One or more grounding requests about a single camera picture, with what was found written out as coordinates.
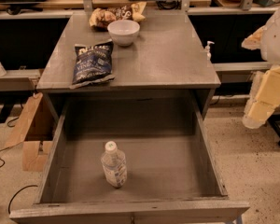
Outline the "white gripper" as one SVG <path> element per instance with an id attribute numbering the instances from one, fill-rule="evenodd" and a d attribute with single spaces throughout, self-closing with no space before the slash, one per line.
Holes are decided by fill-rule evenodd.
<path id="1" fill-rule="evenodd" d="M 261 26 L 252 35 L 244 39 L 244 49 L 260 49 L 260 40 L 264 27 Z M 246 102 L 242 122 L 246 128 L 257 129 L 280 106 L 280 65 L 274 65 L 265 73 L 253 73 L 249 99 Z"/>

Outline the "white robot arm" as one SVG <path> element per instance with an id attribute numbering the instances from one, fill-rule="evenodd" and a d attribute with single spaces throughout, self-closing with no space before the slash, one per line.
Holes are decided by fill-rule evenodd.
<path id="1" fill-rule="evenodd" d="M 272 66 L 253 78 L 249 99 L 245 105 L 243 124 L 249 129 L 262 126 L 280 106 L 280 7 L 242 42 L 245 49 L 259 49 L 261 58 Z"/>

